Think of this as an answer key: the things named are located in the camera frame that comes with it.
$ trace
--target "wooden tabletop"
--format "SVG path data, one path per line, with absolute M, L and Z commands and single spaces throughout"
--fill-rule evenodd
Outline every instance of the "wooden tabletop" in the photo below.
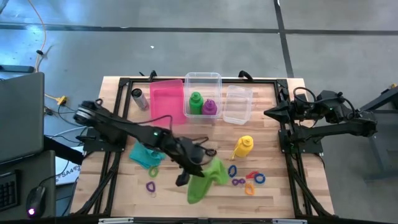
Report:
M 103 99 L 103 106 L 113 111 L 116 92 L 120 77 L 104 77 L 99 97 Z M 304 86 L 301 78 L 288 78 L 290 96 L 292 90 Z M 148 176 L 143 169 L 129 158 L 134 145 L 134 138 L 127 140 L 126 150 L 122 154 L 119 167 L 112 217 L 211 217 L 211 218 L 291 218 L 294 217 L 292 197 L 287 177 L 284 155 L 280 152 L 277 131 L 279 123 L 263 115 L 264 110 L 276 106 L 274 87 L 268 84 L 234 84 L 252 88 L 253 101 L 251 118 L 245 125 L 226 123 L 222 118 L 214 125 L 184 124 L 173 127 L 176 136 L 184 135 L 189 138 L 208 136 L 210 140 L 205 147 L 217 150 L 217 155 L 228 168 L 231 164 L 238 167 L 237 177 L 245 177 L 251 171 L 258 170 L 267 177 L 264 185 L 255 186 L 255 195 L 244 193 L 244 188 L 235 187 L 229 181 L 226 185 L 213 185 L 206 197 L 193 205 L 187 202 L 188 186 L 177 187 L 175 179 L 181 173 L 178 165 L 166 158 L 159 166 L 159 174 L 155 179 Z M 223 84 L 223 98 L 226 88 Z M 149 84 L 136 83 L 133 88 L 143 90 L 149 98 Z M 124 102 L 126 88 L 121 102 Z M 120 116 L 124 103 L 121 103 Z M 131 121 L 145 121 L 150 119 L 148 111 L 142 112 L 132 101 L 130 103 L 128 119 Z M 254 149 L 246 158 L 236 158 L 229 161 L 237 140 L 241 136 L 250 135 L 254 140 Z M 103 163 L 103 152 L 93 153 L 83 161 L 71 211 L 75 212 L 89 199 L 98 185 Z M 330 213 L 333 213 L 331 198 L 326 181 L 325 171 L 321 160 L 311 154 L 303 155 L 303 164 L 307 184 L 314 196 Z M 151 197 L 146 190 L 146 183 L 153 180 L 156 184 L 156 197 Z M 302 193 L 297 187 L 300 205 L 303 209 Z M 105 189 L 104 202 L 108 187 Z

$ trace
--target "gray floor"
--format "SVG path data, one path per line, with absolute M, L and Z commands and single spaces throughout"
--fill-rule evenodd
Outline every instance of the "gray floor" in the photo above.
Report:
M 47 24 L 278 28 L 272 0 L 34 3 Z M 280 0 L 280 7 L 286 29 L 398 30 L 395 0 Z M 25 0 L 9 1 L 0 14 L 0 25 L 38 22 Z M 98 96 L 105 75 L 149 74 L 156 70 L 159 75 L 183 76 L 201 71 L 235 77 L 240 70 L 246 70 L 254 77 L 287 76 L 278 34 L 48 31 L 47 36 L 48 54 L 40 65 L 46 74 L 45 91 L 69 96 L 73 108 L 82 100 Z M 35 50 L 42 39 L 42 31 L 35 27 L 0 29 L 0 63 L 34 65 Z M 295 77 L 304 78 L 315 93 L 325 89 L 342 91 L 355 107 L 377 97 L 398 80 L 396 36 L 287 35 L 287 43 Z M 49 99 L 46 105 L 57 108 Z M 72 127 L 56 117 L 45 119 L 46 134 Z M 76 134 L 65 137 L 72 139 Z M 363 181 L 365 175 L 377 172 L 367 139 L 347 135 L 328 137 L 322 143 L 335 213 L 344 218 L 396 223 L 398 180 L 371 184 Z

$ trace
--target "pink tray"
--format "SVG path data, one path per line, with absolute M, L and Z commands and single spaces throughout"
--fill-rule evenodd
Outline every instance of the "pink tray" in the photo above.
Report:
M 153 82 L 149 85 L 150 117 L 156 119 L 164 115 L 173 117 L 173 125 L 184 124 L 187 120 L 183 113 L 184 89 L 182 80 Z M 154 125 L 169 127 L 170 118 L 154 121 Z

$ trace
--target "clear plastic container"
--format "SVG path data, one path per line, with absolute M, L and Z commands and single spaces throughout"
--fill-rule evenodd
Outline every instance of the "clear plastic container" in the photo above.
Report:
M 184 92 L 182 80 L 153 82 L 149 85 L 150 117 L 156 119 L 164 115 L 173 117 L 173 124 L 184 124 Z M 169 127 L 170 118 L 154 121 L 154 125 Z
M 226 91 L 224 121 L 232 124 L 245 124 L 251 115 L 253 91 L 249 88 L 230 85 Z
M 223 86 L 221 75 L 213 72 L 190 72 L 185 76 L 184 115 L 189 122 L 213 122 L 221 116 Z M 203 101 L 213 100 L 217 106 L 215 115 L 191 114 L 189 99 L 193 92 L 199 92 Z

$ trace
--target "yellow bottle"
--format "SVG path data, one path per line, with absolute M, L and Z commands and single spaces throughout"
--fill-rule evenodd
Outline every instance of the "yellow bottle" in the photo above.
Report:
M 253 138 L 251 136 L 243 136 L 239 138 L 238 143 L 235 145 L 231 159 L 234 159 L 235 155 L 238 157 L 246 157 L 253 149 L 253 145 Z

